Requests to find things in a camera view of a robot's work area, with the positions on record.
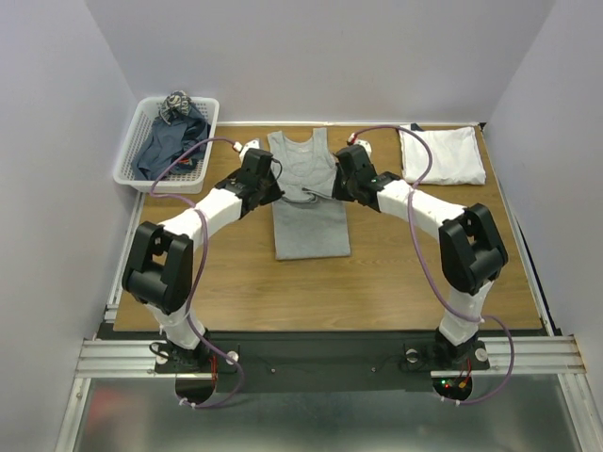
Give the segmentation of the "grey tank top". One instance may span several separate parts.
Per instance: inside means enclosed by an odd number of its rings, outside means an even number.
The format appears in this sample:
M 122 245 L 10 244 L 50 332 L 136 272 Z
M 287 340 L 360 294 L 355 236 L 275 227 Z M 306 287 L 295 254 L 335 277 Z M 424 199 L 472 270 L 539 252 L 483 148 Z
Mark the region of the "grey tank top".
M 268 134 L 278 160 L 283 191 L 272 204 L 275 257 L 279 261 L 348 257 L 351 254 L 346 209 L 333 198 L 335 160 L 327 130 L 315 128 L 296 142 L 281 131 Z

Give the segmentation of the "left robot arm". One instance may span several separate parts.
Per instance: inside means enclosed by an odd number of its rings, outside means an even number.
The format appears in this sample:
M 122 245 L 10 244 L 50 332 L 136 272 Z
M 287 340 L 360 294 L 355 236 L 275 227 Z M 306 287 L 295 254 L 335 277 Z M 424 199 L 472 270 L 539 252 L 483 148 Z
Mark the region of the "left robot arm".
M 200 202 L 186 200 L 189 208 L 178 216 L 137 227 L 122 275 L 122 289 L 154 315 L 167 341 L 178 347 L 177 360 L 190 371 L 208 364 L 211 348 L 191 310 L 202 274 L 193 272 L 195 252 L 205 261 L 211 235 L 282 196 L 272 170 L 275 157 L 255 148 L 241 153 L 241 167 Z

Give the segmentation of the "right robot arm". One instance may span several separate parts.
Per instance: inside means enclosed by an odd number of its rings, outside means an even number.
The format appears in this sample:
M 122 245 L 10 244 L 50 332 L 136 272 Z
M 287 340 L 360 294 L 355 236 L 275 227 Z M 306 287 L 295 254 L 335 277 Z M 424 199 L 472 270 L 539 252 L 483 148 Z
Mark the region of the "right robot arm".
M 477 340 L 484 322 L 482 308 L 494 281 L 509 257 L 490 210 L 481 203 L 470 207 L 445 202 L 389 171 L 377 173 L 365 147 L 354 144 L 334 155 L 333 195 L 358 202 L 377 212 L 408 222 L 420 266 L 445 313 L 436 330 L 434 359 L 444 367 L 462 362 Z M 442 272 L 449 285 L 444 296 L 435 285 L 416 232 L 439 245 Z

